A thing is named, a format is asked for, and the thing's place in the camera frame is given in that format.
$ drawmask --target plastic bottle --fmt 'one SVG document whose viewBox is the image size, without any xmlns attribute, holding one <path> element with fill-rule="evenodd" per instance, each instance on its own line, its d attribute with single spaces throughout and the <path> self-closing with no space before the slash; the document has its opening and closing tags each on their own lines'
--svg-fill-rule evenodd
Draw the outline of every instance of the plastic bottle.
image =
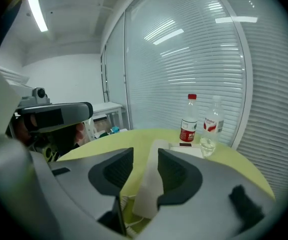
<svg viewBox="0 0 288 240">
<path fill-rule="evenodd" d="M 196 94 L 188 95 L 188 104 L 185 115 L 182 119 L 182 125 L 179 138 L 183 142 L 192 142 L 194 140 L 196 126 L 197 126 L 197 109 L 196 109 Z"/>
<path fill-rule="evenodd" d="M 213 154 L 224 124 L 224 110 L 220 96 L 213 96 L 213 104 L 206 112 L 200 147 L 204 157 Z"/>
</svg>

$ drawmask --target yellow-green table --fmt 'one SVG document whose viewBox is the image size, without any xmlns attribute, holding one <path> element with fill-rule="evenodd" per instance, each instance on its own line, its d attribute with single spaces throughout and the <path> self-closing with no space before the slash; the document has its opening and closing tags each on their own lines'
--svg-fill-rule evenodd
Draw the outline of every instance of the yellow-green table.
<svg viewBox="0 0 288 240">
<path fill-rule="evenodd" d="M 106 153 L 113 150 L 134 148 L 133 170 L 126 181 L 121 195 L 135 195 L 145 172 L 146 163 L 150 147 L 155 140 L 166 140 L 170 143 L 179 142 L 179 130 L 172 129 L 137 129 L 116 133 L 89 142 L 77 149 L 70 151 L 59 160 L 70 160 L 84 158 Z M 194 143 L 199 142 L 199 135 L 195 135 Z M 243 174 L 253 183 L 262 188 L 274 198 L 272 189 L 260 171 L 243 155 L 223 144 L 218 144 L 215 152 L 207 159 L 230 166 Z M 128 205 L 124 210 L 124 219 L 127 223 L 137 221 L 139 218 L 131 213 L 132 205 Z M 134 230 L 141 230 L 148 220 L 133 226 Z"/>
</svg>

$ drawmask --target white bottle cap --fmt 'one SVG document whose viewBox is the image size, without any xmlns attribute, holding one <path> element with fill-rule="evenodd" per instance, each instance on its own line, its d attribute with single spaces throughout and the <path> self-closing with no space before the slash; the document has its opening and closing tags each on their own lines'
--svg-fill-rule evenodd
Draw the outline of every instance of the white bottle cap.
<svg viewBox="0 0 288 240">
<path fill-rule="evenodd" d="M 221 97 L 219 95 L 214 95 L 213 96 L 213 101 L 220 102 L 221 101 Z"/>
</svg>

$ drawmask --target bottle label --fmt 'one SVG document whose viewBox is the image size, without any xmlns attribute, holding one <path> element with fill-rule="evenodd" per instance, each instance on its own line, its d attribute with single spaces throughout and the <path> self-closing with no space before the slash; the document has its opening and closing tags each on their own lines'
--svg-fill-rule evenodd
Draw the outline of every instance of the bottle label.
<svg viewBox="0 0 288 240">
<path fill-rule="evenodd" d="M 220 133 L 223 129 L 224 120 L 214 121 L 205 117 L 204 129 L 210 133 Z"/>
<path fill-rule="evenodd" d="M 188 122 L 182 120 L 182 126 L 180 130 L 179 138 L 184 142 L 192 142 L 195 137 L 197 121 L 195 122 Z"/>
</svg>

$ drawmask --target red bottle cap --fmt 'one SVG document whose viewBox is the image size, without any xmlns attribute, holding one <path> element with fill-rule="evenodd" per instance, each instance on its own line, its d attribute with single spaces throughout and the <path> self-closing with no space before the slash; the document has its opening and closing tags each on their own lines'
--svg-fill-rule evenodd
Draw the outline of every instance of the red bottle cap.
<svg viewBox="0 0 288 240">
<path fill-rule="evenodd" d="M 196 94 L 189 94 L 188 95 L 188 99 L 189 100 L 195 100 L 197 98 L 197 95 Z"/>
</svg>

